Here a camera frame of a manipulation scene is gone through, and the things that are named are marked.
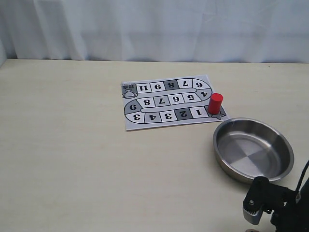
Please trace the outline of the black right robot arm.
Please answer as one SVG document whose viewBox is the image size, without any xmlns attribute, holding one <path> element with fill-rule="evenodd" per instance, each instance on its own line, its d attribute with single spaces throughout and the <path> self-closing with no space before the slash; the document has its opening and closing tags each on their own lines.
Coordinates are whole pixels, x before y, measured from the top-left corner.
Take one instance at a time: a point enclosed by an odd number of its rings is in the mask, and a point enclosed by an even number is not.
<svg viewBox="0 0 309 232">
<path fill-rule="evenodd" d="M 276 232 L 308 232 L 309 231 L 309 180 L 300 191 L 301 198 L 294 205 L 286 205 L 279 211 L 274 211 L 271 224 Z"/>
</svg>

